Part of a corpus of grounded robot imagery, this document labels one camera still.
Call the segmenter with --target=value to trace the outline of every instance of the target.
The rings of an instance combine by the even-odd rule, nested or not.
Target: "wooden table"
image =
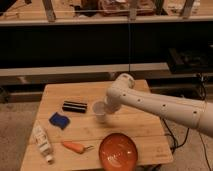
[[[98,149],[107,135],[120,132],[135,142],[139,159],[138,165],[164,164],[172,162],[173,157],[160,119],[135,108],[123,106],[116,114],[108,115],[107,123],[97,122],[92,106],[104,98],[106,89],[112,82],[91,82],[47,85],[43,93],[35,123],[39,122],[47,131],[54,149],[55,163],[48,165],[40,155],[32,135],[27,145],[21,170],[60,171],[101,168]],[[149,91],[146,81],[136,81],[135,89]],[[85,102],[86,114],[63,112],[64,100]],[[66,115],[71,123],[65,130],[51,125],[48,119],[55,113]],[[72,140],[94,149],[84,154],[76,154],[64,148],[60,142]]]

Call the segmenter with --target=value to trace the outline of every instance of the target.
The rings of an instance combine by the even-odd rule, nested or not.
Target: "clear cup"
[[[107,120],[107,112],[105,110],[105,103],[103,101],[98,101],[93,105],[93,111],[95,113],[96,119],[99,123],[105,123]]]

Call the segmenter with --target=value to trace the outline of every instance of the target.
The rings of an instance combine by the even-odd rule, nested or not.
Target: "bowl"
[[[113,133],[101,142],[99,159],[106,171],[133,171],[137,166],[138,152],[131,138]]]

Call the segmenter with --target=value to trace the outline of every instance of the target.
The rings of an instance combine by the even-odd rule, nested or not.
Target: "carrot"
[[[83,154],[88,148],[91,148],[92,146],[89,146],[89,147],[85,147],[84,145],[80,144],[80,143],[74,143],[72,141],[62,141],[61,144],[76,152],[76,153],[79,153],[79,154]]]

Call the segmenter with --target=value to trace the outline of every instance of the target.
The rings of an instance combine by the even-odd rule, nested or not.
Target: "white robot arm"
[[[213,137],[212,103],[140,92],[133,87],[134,79],[128,74],[121,74],[107,90],[106,111],[114,113],[124,104]]]

